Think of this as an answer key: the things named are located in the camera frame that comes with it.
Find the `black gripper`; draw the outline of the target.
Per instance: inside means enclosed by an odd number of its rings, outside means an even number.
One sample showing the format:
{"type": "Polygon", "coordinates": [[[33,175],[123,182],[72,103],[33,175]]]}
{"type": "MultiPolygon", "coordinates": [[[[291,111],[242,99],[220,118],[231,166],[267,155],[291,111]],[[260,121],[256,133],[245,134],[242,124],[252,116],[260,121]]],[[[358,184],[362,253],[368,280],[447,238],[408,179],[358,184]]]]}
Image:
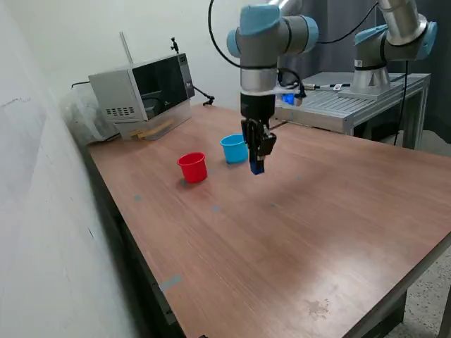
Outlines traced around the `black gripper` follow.
{"type": "Polygon", "coordinates": [[[259,174],[264,173],[265,157],[271,154],[277,140],[276,135],[270,131],[267,125],[275,113],[275,106],[276,96],[274,94],[240,95],[240,112],[246,118],[241,120],[242,135],[249,150],[250,163],[257,162],[259,151],[259,174]]]}

